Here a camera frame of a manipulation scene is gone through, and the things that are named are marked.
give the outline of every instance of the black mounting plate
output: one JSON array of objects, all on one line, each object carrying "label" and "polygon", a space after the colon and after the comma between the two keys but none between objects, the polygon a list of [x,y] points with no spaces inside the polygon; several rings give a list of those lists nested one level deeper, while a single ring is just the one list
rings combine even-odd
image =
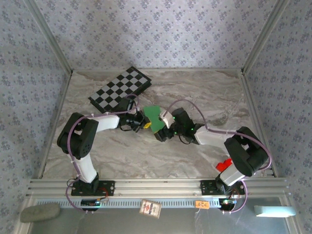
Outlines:
[{"label": "black mounting plate", "polygon": [[231,195],[232,192],[233,195],[238,195],[238,193],[239,195],[245,194],[243,183],[241,181],[238,181],[231,187],[228,187],[225,194],[218,190],[215,179],[201,180],[200,188],[202,195]]},{"label": "black mounting plate", "polygon": [[79,181],[73,184],[72,196],[106,196],[104,189],[106,189],[108,196],[114,195],[115,181],[113,180],[99,180],[97,190],[92,194],[85,192],[78,182]]}]

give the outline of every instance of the green block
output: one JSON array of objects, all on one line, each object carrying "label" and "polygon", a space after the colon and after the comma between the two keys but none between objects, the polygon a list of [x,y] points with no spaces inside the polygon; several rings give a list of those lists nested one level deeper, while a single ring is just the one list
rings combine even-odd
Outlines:
[{"label": "green block", "polygon": [[165,126],[165,123],[159,120],[160,115],[160,106],[145,106],[143,108],[145,116],[150,120],[152,123],[151,130],[153,133],[158,132]]}]

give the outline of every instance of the wall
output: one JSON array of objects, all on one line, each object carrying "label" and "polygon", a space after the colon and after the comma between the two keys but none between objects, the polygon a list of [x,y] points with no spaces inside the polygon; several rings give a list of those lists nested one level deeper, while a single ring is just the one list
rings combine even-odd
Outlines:
[{"label": "wall", "polygon": [[248,74],[280,176],[312,233],[312,3],[291,0]]},{"label": "wall", "polygon": [[67,80],[23,1],[1,1],[0,233],[36,174]]},{"label": "wall", "polygon": [[242,67],[275,0],[37,0],[74,69]]}]

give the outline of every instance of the aluminum rail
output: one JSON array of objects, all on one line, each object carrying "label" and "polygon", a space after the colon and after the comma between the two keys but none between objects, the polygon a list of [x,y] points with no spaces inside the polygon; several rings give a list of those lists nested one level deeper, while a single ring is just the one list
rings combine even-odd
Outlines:
[{"label": "aluminum rail", "polygon": [[[201,195],[200,181],[203,178],[165,178],[165,179],[107,179],[114,180],[114,198],[225,198],[225,195]],[[64,198],[67,180],[33,179],[26,197]],[[246,179],[248,197],[281,197],[290,195],[285,178]]]}]

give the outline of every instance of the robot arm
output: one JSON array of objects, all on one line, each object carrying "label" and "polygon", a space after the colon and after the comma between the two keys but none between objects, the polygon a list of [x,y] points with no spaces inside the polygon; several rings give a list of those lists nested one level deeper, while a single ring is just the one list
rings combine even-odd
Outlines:
[{"label": "robot arm", "polygon": [[[58,137],[58,146],[68,156],[67,138],[73,124],[83,115],[73,113],[66,123],[63,131]],[[80,180],[85,183],[91,183],[97,176],[97,172],[93,167],[90,150],[94,141],[95,134],[107,129],[115,129],[118,127],[120,118],[116,115],[107,115],[102,117],[86,118],[81,121],[71,136],[71,150],[75,157],[75,163],[80,171]]]},{"label": "robot arm", "polygon": [[165,141],[174,132],[185,138],[189,143],[199,145],[212,145],[221,148],[233,161],[233,164],[221,172],[216,178],[216,185],[219,190],[225,193],[228,187],[234,185],[246,176],[251,177],[268,159],[267,153],[253,141],[238,136],[240,133],[259,141],[254,133],[247,127],[239,130],[227,130],[226,134],[220,134],[220,130],[208,130],[203,124],[194,124],[183,108],[176,109],[170,114],[163,112],[160,118],[165,123],[165,130],[156,137]]}]

